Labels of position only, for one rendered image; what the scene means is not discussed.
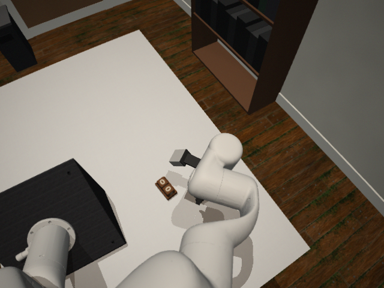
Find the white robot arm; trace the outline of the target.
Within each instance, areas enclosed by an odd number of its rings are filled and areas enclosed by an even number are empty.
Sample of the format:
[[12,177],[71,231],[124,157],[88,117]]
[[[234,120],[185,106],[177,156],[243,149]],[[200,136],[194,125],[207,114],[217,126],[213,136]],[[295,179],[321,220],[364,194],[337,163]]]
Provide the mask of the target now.
[[[256,181],[232,171],[242,153],[240,140],[229,133],[214,136],[201,159],[187,149],[174,151],[169,160],[173,166],[195,168],[188,179],[188,192],[237,209],[240,218],[190,227],[179,251],[151,256],[115,288],[232,288],[233,250],[248,238],[259,214]],[[65,288],[68,251],[75,240],[74,228],[65,220],[37,222],[28,233],[28,247],[16,255],[17,261],[27,257],[23,270],[0,268],[0,288]]]

